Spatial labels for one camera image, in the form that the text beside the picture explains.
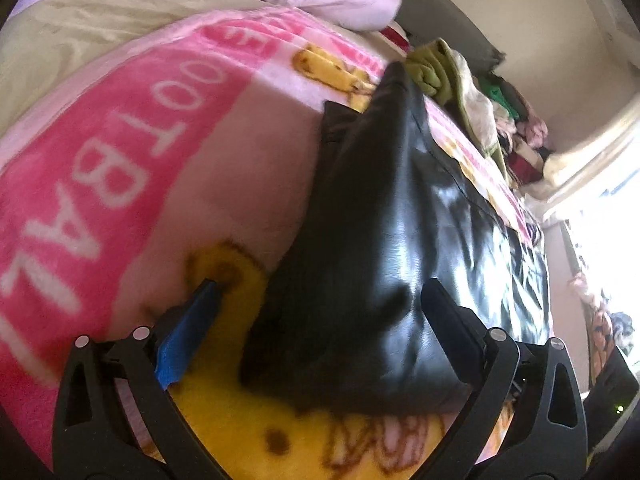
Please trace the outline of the pile of folded clothes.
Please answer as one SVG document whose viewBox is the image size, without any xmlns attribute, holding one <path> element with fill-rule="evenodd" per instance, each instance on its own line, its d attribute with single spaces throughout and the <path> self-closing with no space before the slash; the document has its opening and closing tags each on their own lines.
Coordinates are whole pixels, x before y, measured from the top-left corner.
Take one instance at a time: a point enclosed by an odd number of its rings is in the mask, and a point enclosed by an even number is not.
<svg viewBox="0 0 640 480">
<path fill-rule="evenodd" d="M 509 81 L 489 74 L 480 78 L 480 91 L 494 107 L 498 139 L 511 188 L 536 183 L 552 154 L 547 124 Z"/>
</svg>

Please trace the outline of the grey upholstered headboard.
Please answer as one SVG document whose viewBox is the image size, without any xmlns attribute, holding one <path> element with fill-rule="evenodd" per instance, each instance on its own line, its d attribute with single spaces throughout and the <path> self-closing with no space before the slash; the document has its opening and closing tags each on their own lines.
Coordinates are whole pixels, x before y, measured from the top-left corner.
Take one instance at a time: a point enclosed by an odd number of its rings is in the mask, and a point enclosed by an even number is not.
<svg viewBox="0 0 640 480">
<path fill-rule="evenodd" d="M 475 75 L 490 73 L 506 58 L 451 0 L 402 0 L 395 21 L 413 47 L 445 40 Z"/>
</svg>

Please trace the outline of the red striped pillow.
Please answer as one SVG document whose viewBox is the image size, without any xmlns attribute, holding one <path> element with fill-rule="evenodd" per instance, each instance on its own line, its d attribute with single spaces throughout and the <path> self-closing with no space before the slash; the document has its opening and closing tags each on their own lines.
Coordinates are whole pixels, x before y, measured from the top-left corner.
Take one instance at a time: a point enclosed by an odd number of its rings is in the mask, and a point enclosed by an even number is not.
<svg viewBox="0 0 640 480">
<path fill-rule="evenodd" d="M 405 32 L 405 29 L 403 29 L 397 22 L 392 21 L 389 25 L 378 30 L 376 33 L 386 44 L 404 58 L 411 51 L 411 44 L 408 35 Z"/>
</svg>

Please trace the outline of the clothes on window sill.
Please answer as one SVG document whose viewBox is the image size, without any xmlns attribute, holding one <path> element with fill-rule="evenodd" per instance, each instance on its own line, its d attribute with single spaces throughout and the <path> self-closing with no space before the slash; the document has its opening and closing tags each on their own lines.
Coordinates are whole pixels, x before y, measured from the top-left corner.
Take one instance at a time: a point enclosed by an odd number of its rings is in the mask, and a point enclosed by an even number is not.
<svg viewBox="0 0 640 480">
<path fill-rule="evenodd" d="M 582 304 L 585 315 L 588 354 L 589 385 L 592 387 L 613 350 L 617 348 L 630 360 L 638 347 L 638 332 L 634 319 L 625 312 L 613 312 L 608 308 L 608 298 L 596 282 L 590 282 L 584 271 L 578 271 L 570 279 L 570 288 Z"/>
</svg>

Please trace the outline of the pink cartoon bear blanket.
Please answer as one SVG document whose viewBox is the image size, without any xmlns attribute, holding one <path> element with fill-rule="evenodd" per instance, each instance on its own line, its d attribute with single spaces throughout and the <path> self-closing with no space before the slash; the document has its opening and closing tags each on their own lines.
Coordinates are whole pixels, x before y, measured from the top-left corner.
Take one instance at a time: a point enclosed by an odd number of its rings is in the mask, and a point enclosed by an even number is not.
<svg viewBox="0 0 640 480">
<path fill-rule="evenodd" d="M 239 380 L 270 276 L 306 217 L 324 107 L 363 112 L 390 64 L 304 12 L 207 12 L 89 63 L 11 128 L 1 143 L 1 411 L 42 468 L 53 467 L 74 342 L 154 327 L 212 280 L 220 311 L 168 393 L 228 476 L 405 479 L 418 469 L 464 403 L 413 416 L 300 410 Z M 423 96 L 436 143 L 536 248 L 495 163 Z"/>
</svg>

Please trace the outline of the black leather jacket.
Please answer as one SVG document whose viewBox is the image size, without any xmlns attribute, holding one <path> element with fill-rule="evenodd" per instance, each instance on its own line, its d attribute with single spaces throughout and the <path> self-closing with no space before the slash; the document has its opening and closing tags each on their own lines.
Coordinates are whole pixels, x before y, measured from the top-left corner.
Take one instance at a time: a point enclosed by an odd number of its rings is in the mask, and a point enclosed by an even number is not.
<svg viewBox="0 0 640 480">
<path fill-rule="evenodd" d="M 550 337 L 544 256 L 434 134 L 400 63 L 363 112 L 326 103 L 306 217 L 246 336 L 242 386 L 300 410 L 457 411 L 469 390 L 423 312 L 431 280 L 487 327 L 530 344 Z"/>
</svg>

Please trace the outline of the beige bed sheet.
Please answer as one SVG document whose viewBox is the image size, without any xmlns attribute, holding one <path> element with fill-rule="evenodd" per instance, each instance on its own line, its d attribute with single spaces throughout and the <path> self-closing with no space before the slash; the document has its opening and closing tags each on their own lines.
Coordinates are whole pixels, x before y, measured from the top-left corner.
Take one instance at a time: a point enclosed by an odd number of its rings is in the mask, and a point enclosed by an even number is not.
<svg viewBox="0 0 640 480">
<path fill-rule="evenodd" d="M 1 131 L 91 61 L 166 25 L 262 0 L 40 0 L 1 29 Z"/>
</svg>

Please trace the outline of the green and cream fleece blanket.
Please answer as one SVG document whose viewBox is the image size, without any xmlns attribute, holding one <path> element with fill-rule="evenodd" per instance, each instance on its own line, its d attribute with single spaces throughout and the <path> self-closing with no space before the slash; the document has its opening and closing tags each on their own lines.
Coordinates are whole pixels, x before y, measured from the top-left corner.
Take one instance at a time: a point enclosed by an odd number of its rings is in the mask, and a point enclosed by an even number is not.
<svg viewBox="0 0 640 480">
<path fill-rule="evenodd" d="M 506 162 L 491 100 L 476 88 L 464 56 L 438 38 L 411 50 L 405 68 L 422 92 L 449 114 L 485 158 L 506 178 Z"/>
</svg>

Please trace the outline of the cream window curtain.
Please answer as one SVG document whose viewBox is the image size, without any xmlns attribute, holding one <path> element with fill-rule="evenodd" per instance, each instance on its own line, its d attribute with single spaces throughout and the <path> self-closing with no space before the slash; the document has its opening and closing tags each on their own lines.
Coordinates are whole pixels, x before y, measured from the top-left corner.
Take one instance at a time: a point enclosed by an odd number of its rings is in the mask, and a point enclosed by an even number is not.
<svg viewBox="0 0 640 480">
<path fill-rule="evenodd" d="M 524 203 L 543 226 L 570 218 L 609 186 L 639 168 L 639 97 L 602 128 L 565 152 L 551 154 L 542 179 L 521 188 Z"/>
</svg>

